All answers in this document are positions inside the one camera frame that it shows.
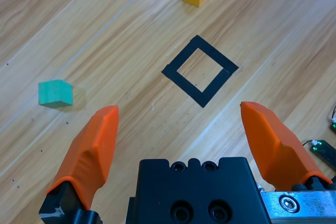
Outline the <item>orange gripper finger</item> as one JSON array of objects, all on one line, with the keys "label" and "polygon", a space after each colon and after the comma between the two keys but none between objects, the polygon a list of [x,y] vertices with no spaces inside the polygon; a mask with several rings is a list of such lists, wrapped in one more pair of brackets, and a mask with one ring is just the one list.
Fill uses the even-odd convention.
[{"label": "orange gripper finger", "polygon": [[308,154],[296,135],[265,106],[244,101],[241,119],[248,144],[262,178],[277,191],[290,191],[317,177],[326,185],[326,177]]},{"label": "orange gripper finger", "polygon": [[119,124],[119,108],[98,110],[74,138],[39,210],[44,223],[102,223],[91,210],[107,181]]}]

